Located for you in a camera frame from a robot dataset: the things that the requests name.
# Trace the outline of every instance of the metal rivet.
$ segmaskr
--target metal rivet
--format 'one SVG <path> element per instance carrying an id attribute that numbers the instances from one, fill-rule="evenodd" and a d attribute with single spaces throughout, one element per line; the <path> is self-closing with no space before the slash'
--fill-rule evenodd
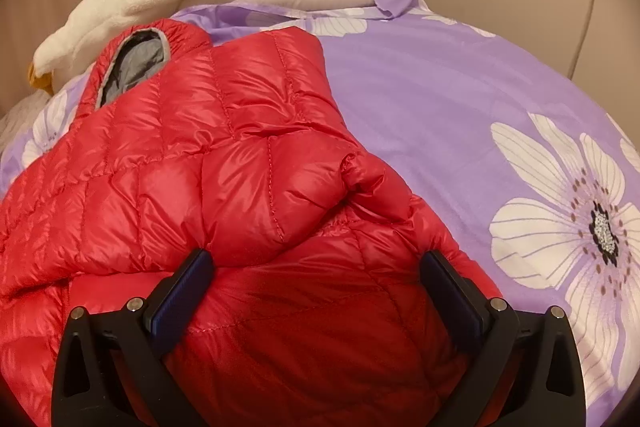
<path id="1" fill-rule="evenodd" d="M 507 309 L 507 301 L 504 299 L 500 299 L 499 297 L 491 299 L 491 308 L 493 308 L 497 312 L 503 312 L 505 311 L 505 309 Z"/>
<path id="2" fill-rule="evenodd" d="M 130 312 L 137 312 L 140 308 L 142 308 L 142 305 L 144 303 L 145 301 L 143 301 L 140 297 L 133 297 L 127 303 L 127 310 L 129 310 Z"/>
<path id="3" fill-rule="evenodd" d="M 82 306 L 78 306 L 78 308 L 73 308 L 71 310 L 71 315 L 70 317 L 73 320 L 78 320 L 80 317 L 82 317 L 84 315 L 84 308 L 82 308 Z"/>
<path id="4" fill-rule="evenodd" d="M 564 319 L 564 310 L 560 306 L 551 306 L 551 314 L 556 319 Z"/>

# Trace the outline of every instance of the white flower print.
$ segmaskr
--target white flower print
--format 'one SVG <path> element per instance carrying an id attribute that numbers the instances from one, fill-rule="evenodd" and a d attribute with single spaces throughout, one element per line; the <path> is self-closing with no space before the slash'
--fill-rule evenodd
<path id="1" fill-rule="evenodd" d="M 631 163 L 633 168 L 636 171 L 640 172 L 640 154 L 638 153 L 638 150 L 631 143 L 631 140 L 625 134 L 622 128 L 616 123 L 615 120 L 613 120 L 613 118 L 611 118 L 611 115 L 609 113 L 607 113 L 607 117 L 609 118 L 611 123 L 615 126 L 615 128 L 619 131 L 619 133 L 622 134 L 622 138 L 620 139 L 620 149 L 622 149 L 623 155 L 625 155 L 625 158 L 629 163 Z"/>
<path id="2" fill-rule="evenodd" d="M 319 10 L 311 12 L 313 15 L 324 15 L 326 17 L 354 17 L 357 15 L 364 15 L 364 8 L 341 8 L 339 10 Z"/>
<path id="3" fill-rule="evenodd" d="M 625 177 L 590 136 L 579 147 L 553 121 L 529 116 L 562 166 L 526 134 L 492 125 L 502 154 L 545 200 L 514 198 L 498 210 L 492 256 L 523 286 L 564 291 L 590 405 L 616 384 L 627 389 L 640 365 L 640 212 L 623 203 Z"/>
<path id="4" fill-rule="evenodd" d="M 421 7 L 413 8 L 413 9 L 409 10 L 409 13 L 412 13 L 412 14 L 415 14 L 415 15 L 424 15 L 423 19 L 427 19 L 428 21 L 441 22 L 443 24 L 446 24 L 447 26 L 453 26 L 455 24 L 458 24 L 457 20 L 449 19 L 448 17 L 443 17 L 442 15 L 437 15 L 437 14 L 433 13 L 431 10 L 429 10 L 428 8 L 421 8 Z M 471 24 L 462 23 L 462 25 L 466 26 L 467 28 L 471 28 L 478 35 L 482 35 L 483 37 L 487 37 L 488 39 L 495 37 L 495 33 L 491 33 L 491 32 L 488 32 L 486 30 L 481 30 L 480 28 L 476 28 L 475 26 L 472 26 Z"/>
<path id="5" fill-rule="evenodd" d="M 28 140 L 22 152 L 22 165 L 25 169 L 50 150 L 68 132 L 75 111 L 73 110 L 65 119 L 66 100 L 65 89 L 50 100 L 33 123 L 33 139 Z"/>
<path id="6" fill-rule="evenodd" d="M 304 10 L 298 10 L 297 8 L 285 8 L 282 10 L 282 15 L 285 17 L 291 17 L 292 19 L 305 19 L 307 12 Z"/>
<path id="7" fill-rule="evenodd" d="M 260 31 L 280 30 L 297 26 L 318 37 L 343 37 L 347 34 L 364 33 L 367 21 L 348 17 L 318 17 L 315 19 L 298 19 L 260 28 Z"/>

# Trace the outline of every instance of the bed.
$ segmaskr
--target bed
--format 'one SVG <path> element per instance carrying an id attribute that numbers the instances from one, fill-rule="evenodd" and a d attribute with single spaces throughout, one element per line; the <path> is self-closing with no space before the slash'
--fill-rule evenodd
<path id="1" fill-rule="evenodd" d="M 174 18 L 214 44 L 288 26 L 318 36 L 356 138 L 434 208 L 514 307 L 567 310 L 588 426 L 602 425 L 640 366 L 638 152 L 596 103 L 522 49 L 422 0 L 372 4 L 305 11 L 242 0 Z M 4 150 L 0 195 L 68 130 L 87 77 L 69 81 Z"/>

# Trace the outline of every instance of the black clamp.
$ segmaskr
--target black clamp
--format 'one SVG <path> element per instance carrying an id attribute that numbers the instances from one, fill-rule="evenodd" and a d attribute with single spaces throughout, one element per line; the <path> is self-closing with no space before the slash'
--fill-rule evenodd
<path id="1" fill-rule="evenodd" d="M 196 250 L 147 300 L 117 312 L 71 311 L 56 362 L 52 427 L 144 427 L 132 411 L 110 355 L 122 351 L 134 384 L 159 427 L 205 427 L 161 362 L 175 347 L 213 278 L 210 254 Z M 564 311 L 514 311 L 487 300 L 438 252 L 420 261 L 420 281 L 456 347 L 473 362 L 428 427 L 474 427 L 514 349 L 518 375 L 494 427 L 584 427 L 584 383 Z"/>
<path id="2" fill-rule="evenodd" d="M 454 345 L 474 360 L 428 427 L 474 427 L 515 348 L 522 362 L 506 405 L 492 427 L 584 427 L 586 401 L 580 358 L 564 310 L 514 311 L 487 300 L 444 256 L 426 253 L 420 281 Z"/>
<path id="3" fill-rule="evenodd" d="M 133 412 L 110 350 L 119 349 L 159 427 L 206 427 L 161 357 L 172 350 L 213 279 L 206 250 L 195 250 L 148 299 L 135 297 L 116 312 L 74 308 L 56 361 L 52 427 L 144 427 Z"/>

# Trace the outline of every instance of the quilted stitching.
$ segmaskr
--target quilted stitching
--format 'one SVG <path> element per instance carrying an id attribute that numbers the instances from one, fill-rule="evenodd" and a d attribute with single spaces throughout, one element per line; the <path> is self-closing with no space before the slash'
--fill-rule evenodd
<path id="1" fill-rule="evenodd" d="M 114 51 L 140 28 L 112 41 L 70 132 L 0 206 L 0 369 L 18 399 L 47 425 L 69 309 L 117 309 L 205 246 L 216 279 L 167 363 L 208 421 L 424 425 L 464 362 L 439 345 L 417 253 L 466 258 L 348 133 L 316 38 L 288 28 L 213 48 L 194 26 L 154 27 L 171 61 L 95 110 Z M 428 338 L 406 321 L 416 309 Z M 33 352 L 30 335 L 43 339 Z"/>

